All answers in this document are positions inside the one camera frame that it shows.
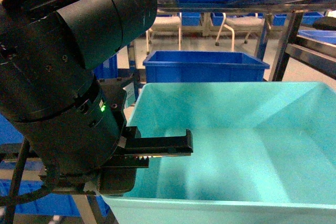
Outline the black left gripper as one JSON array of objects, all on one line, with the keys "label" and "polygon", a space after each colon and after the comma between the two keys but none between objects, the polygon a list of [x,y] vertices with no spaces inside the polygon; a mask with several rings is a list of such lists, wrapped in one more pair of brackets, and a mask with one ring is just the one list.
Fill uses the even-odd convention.
[{"label": "black left gripper", "polygon": [[150,158],[192,154],[190,130],[143,137],[138,127],[127,126],[126,99],[122,86],[101,83],[93,101],[78,98],[44,126],[39,154],[46,176],[57,176],[55,193],[122,195],[133,189],[137,170],[148,168]]}]

